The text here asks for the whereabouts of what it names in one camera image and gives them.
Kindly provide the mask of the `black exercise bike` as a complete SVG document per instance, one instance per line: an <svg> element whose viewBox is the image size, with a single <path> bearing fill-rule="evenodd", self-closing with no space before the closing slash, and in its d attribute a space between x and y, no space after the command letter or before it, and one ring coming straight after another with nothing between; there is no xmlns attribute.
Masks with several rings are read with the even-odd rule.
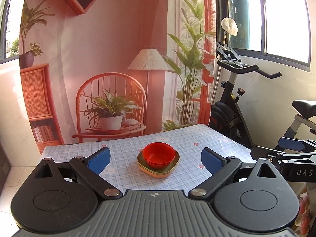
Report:
<svg viewBox="0 0 316 237"><path fill-rule="evenodd" d="M239 58L239 53L226 44L227 35L236 36L238 33L236 22L232 18L226 17L221 20L221 27L224 30L224 37L222 42L216 43L216 52L220 56L217 64L221 69L230 71L230 78L228 81L221 82L221 87L224 90L220 100L212 105L211 118L208 126L231 140L251 149L255 147L255 144L252 141L245 119L238 105L238 101L241 96L244 95L245 90L239 88L236 96L233 95L232 92L235 87L237 75L256 72L267 79L276 79L281 77L282 73L269 74L262 71L257 64L247 65L242 63L242 60ZM297 111L297 114L283 137L279 139L275 147L278 151L284 151L290 148L285 142L287 140L295 140L297 130L302 124L307 126L312 134L315 134L315 122L310 120L312 117L315 117L315 101L294 100L292 107Z"/></svg>

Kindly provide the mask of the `small red bowl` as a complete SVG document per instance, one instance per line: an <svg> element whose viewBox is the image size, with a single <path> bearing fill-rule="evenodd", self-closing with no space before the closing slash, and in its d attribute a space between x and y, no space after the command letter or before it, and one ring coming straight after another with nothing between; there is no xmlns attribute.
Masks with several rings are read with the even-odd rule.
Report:
<svg viewBox="0 0 316 237"><path fill-rule="evenodd" d="M169 144L154 142L146 145L142 151L143 157L152 166L164 166L175 158L175 150Z"/></svg>

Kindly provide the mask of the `orange rectangular plate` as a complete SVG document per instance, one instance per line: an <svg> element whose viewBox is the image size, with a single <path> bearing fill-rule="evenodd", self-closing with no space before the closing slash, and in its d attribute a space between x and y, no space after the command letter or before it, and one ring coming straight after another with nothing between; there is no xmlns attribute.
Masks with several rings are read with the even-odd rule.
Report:
<svg viewBox="0 0 316 237"><path fill-rule="evenodd" d="M167 171L165 173L159 173L159 172L150 170L150 169L148 169L146 167L142 167L141 165L139 165L139 168L145 174L147 174L149 176L152 176L152 177L155 177L155 178L159 178L159 179L167 178L168 176L170 176L170 174L172 174L172 172L174 170L174 169L171 169L171 170L169 170L169 171Z"/></svg>

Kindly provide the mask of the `green rectangular plate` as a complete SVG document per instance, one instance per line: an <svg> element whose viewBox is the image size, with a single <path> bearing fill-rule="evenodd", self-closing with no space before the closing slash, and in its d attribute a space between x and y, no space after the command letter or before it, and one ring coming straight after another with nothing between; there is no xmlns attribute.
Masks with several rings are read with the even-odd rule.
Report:
<svg viewBox="0 0 316 237"><path fill-rule="evenodd" d="M159 172L159 173L165 173L171 169L175 169L175 167L177 166L177 164L179 163L179 159L180 159L180 155L179 153L176 151L175 152L175 158L174 160L169 163L168 165L164 165L164 166L152 166L151 164L148 164L146 162L146 160L143 157L142 152L139 153L139 155L137 156L137 163L138 165L141 165L142 167L146 167L150 170Z"/></svg>

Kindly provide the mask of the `printed room backdrop cloth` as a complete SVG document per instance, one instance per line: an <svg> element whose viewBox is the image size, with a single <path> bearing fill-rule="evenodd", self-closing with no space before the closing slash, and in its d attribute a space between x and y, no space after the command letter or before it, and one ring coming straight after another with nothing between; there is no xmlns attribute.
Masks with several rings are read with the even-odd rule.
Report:
<svg viewBox="0 0 316 237"><path fill-rule="evenodd" d="M25 0L21 84L37 147L208 124L215 0Z"/></svg>

